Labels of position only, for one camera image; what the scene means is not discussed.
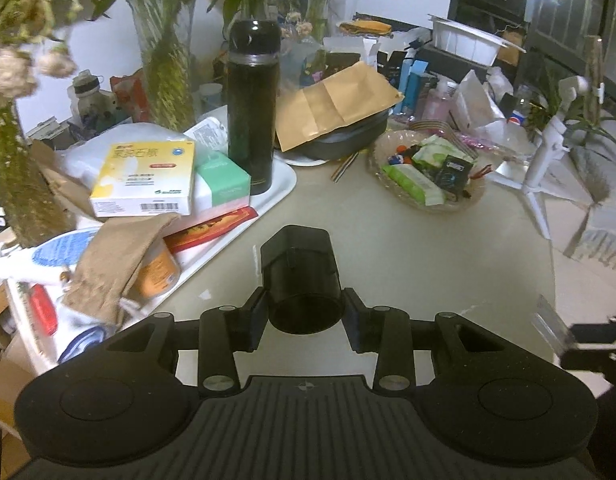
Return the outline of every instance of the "white tray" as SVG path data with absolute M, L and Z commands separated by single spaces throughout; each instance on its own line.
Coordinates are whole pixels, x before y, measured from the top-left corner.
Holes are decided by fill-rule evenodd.
M 290 193 L 295 184 L 297 183 L 297 176 L 294 170 L 287 164 L 277 160 L 273 161 L 272 166 L 272 186 L 270 189 L 260 195 L 255 195 L 250 198 L 250 206 L 257 211 L 258 215 L 252 220 L 248 220 L 241 225 L 238 225 L 235 229 L 227 232 L 224 236 L 212 240 L 197 247 L 191 247 L 185 251 L 181 251 L 175 255 L 176 260 L 181 267 L 181 276 L 177 285 L 174 288 L 162 294 L 144 306 L 142 313 L 150 314 L 160 304 L 165 301 L 175 290 L 177 290 L 185 281 L 190 278 L 201 267 L 212 260 L 220 251 L 232 242 L 237 236 L 242 234 L 248 227 L 254 222 L 259 220 L 265 213 L 267 213 L 272 206 L 280 202 L 288 193 Z
M 216 240 L 176 254 L 176 259 L 181 266 L 181 275 L 177 285 L 167 293 L 147 303 L 142 309 L 142 314 L 148 316 L 186 280 L 219 254 L 224 247 L 264 216 L 275 204 L 281 202 L 293 190 L 296 183 L 297 176 L 294 170 L 287 164 L 275 159 L 273 162 L 272 186 L 267 192 L 253 196 L 250 199 L 250 206 L 257 211 L 259 216 L 244 222 Z M 17 325 L 18 332 L 21 334 L 21 339 L 30 357 L 30 362 L 37 374 L 47 372 L 57 366 L 56 358 L 54 358 L 54 355 L 57 354 L 54 343 L 51 338 L 40 336 L 32 327 L 32 314 L 26 311 L 26 306 L 18 292 L 17 282 L 15 280 L 6 280 L 5 283 L 10 297 L 12 317 Z M 58 286 L 47 286 L 46 290 L 53 301 L 62 294 L 61 288 Z M 123 328 L 131 324 L 132 322 L 127 322 Z

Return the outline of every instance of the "pink bottle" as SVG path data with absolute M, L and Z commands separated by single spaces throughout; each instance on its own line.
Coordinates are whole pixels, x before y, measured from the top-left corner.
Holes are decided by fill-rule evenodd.
M 430 89 L 426 99 L 426 106 L 421 115 L 423 121 L 448 121 L 450 104 L 457 83 L 450 79 L 440 79 L 437 88 Z

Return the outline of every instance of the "screw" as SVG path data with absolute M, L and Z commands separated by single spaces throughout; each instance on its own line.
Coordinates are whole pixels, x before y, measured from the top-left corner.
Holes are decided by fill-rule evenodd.
M 410 381 L 402 375 L 386 375 L 379 379 L 379 385 L 384 390 L 398 392 L 408 388 L 408 386 L 410 386 Z
M 224 392 L 234 386 L 234 381 L 225 375 L 211 375 L 204 379 L 204 388 L 212 392 Z

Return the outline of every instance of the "table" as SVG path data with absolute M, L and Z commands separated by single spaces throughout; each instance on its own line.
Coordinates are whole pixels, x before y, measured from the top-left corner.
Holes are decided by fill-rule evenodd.
M 401 202 L 360 156 L 341 180 L 328 163 L 296 168 L 294 191 L 169 297 L 159 311 L 196 319 L 224 304 L 242 305 L 261 285 L 259 249 L 281 227 L 328 230 L 341 286 L 366 306 L 388 304 L 414 319 L 454 311 L 552 360 L 531 324 L 539 295 L 554 305 L 550 242 L 534 227 L 518 193 L 488 184 L 482 200 L 457 214 L 429 214 Z M 428 352 L 416 352 L 418 384 L 434 377 Z M 242 384 L 249 375 L 363 374 L 371 384 L 375 354 L 350 349 L 341 322 L 292 336 L 268 324 L 259 349 L 235 354 Z M 197 352 L 180 352 L 177 377 L 197 383 Z

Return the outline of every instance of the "black thermos bottle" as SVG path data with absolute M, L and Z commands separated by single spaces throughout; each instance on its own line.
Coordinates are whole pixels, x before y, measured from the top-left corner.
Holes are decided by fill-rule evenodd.
M 228 156 L 251 177 L 250 194 L 272 184 L 281 31 L 277 22 L 242 20 L 230 32 Z

